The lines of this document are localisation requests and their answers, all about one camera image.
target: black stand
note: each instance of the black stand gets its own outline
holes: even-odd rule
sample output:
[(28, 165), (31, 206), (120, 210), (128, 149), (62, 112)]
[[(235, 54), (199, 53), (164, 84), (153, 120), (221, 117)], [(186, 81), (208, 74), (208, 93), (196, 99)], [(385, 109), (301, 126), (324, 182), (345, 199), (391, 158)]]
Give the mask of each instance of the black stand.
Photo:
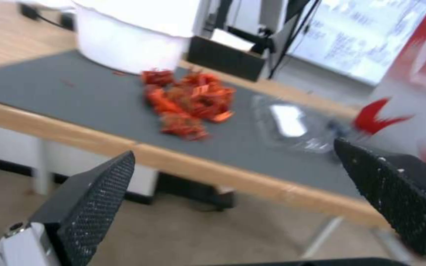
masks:
[(303, 10), (305, 8), (305, 5), (308, 3), (308, 1), (302, 6), (300, 7), (299, 10), (299, 17), (297, 18), (297, 20), (294, 23), (294, 26), (292, 27), (291, 31), (289, 32), (289, 35), (287, 37), (287, 42), (285, 43), (284, 48), (282, 49), (282, 52), (279, 56), (279, 60), (277, 60), (277, 63), (275, 64), (275, 66), (269, 70), (269, 77), (267, 77), (267, 79), (272, 79), (272, 77), (274, 77), (275, 72), (277, 71), (277, 68), (279, 67), (279, 65), (281, 64), (282, 60), (285, 57), (285, 54), (287, 53), (287, 51), (289, 50), (290, 45), (294, 42), (294, 40), (296, 39), (296, 37), (299, 35), (299, 33), (302, 31), (303, 27), (305, 26), (305, 24), (308, 22), (311, 14), (313, 14), (314, 10), (316, 10), (318, 8), (318, 4), (321, 2), (321, 0), (314, 0), (315, 2), (313, 3), (313, 6), (310, 8), (310, 10), (308, 11), (308, 13), (306, 14), (304, 20), (301, 22), (300, 26), (298, 27), (297, 31), (294, 34), (294, 31), (298, 25), (298, 22), (300, 20), (300, 17), (303, 13)]

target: floor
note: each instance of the floor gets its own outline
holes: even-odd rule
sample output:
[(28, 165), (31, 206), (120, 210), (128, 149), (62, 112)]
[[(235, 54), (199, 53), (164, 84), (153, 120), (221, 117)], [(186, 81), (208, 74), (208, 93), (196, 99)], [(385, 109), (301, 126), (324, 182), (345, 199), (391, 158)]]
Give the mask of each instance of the floor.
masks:
[[(31, 179), (0, 170), (0, 237), (26, 219), (45, 197)], [(154, 205), (124, 201), (90, 265), (215, 265), (291, 261), (325, 219), (248, 195), (226, 212), (199, 212), (192, 202), (159, 195)], [(365, 228), (345, 222), (314, 259), (388, 257)], [(426, 261), (412, 265), (426, 266)]]

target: table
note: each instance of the table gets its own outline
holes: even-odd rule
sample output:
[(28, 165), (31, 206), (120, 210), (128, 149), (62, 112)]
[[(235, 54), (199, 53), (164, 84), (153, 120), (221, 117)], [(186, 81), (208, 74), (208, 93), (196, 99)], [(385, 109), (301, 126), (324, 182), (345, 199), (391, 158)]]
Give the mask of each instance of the table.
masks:
[[(0, 3), (0, 66), (57, 54), (74, 48), (72, 32), (27, 20), (17, 13), (14, 4)], [(180, 62), (179, 66), (198, 68), (185, 61)], [(357, 114), (353, 108), (340, 106), (332, 101), (308, 95), (273, 81), (260, 80), (252, 83), (210, 69), (205, 70), (218, 75), (225, 82), (296, 101), (343, 118), (351, 119)], [(281, 180), (270, 175), (179, 153), (162, 146), (101, 132), (4, 104), (0, 104), (0, 127), (106, 156), (133, 150), (138, 163), (169, 174), (211, 185), (226, 185), (283, 204), (345, 217), (370, 227), (389, 227), (385, 219), (373, 207), (356, 197)], [(337, 221), (332, 219), (322, 232), (332, 229), (333, 224), (336, 224)]]

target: textured rubber pad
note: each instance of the textured rubber pad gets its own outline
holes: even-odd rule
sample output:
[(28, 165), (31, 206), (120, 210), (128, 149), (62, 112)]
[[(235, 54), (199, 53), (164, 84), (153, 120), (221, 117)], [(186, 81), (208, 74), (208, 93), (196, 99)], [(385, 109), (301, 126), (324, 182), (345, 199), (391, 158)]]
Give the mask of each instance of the textured rubber pad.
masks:
[(405, 244), (426, 255), (426, 163), (342, 139), (335, 141), (335, 150), (360, 193)]
[(59, 261), (84, 266), (96, 253), (123, 201), (135, 158), (126, 152), (68, 178), (30, 218), (44, 224)]

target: white bowl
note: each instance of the white bowl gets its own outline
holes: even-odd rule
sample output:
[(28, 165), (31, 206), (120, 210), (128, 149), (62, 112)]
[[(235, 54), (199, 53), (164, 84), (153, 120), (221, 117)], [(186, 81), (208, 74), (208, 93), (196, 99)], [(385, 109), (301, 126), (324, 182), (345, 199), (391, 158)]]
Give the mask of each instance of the white bowl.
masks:
[(94, 2), (86, 5), (86, 1), (75, 1), (78, 50), (84, 56), (133, 74), (152, 68), (176, 69), (192, 36), (196, 9), (189, 16), (193, 20), (179, 25), (175, 20), (155, 20), (159, 12), (142, 10), (142, 6), (136, 9), (138, 16), (128, 16), (122, 6), (112, 3), (97, 8)]

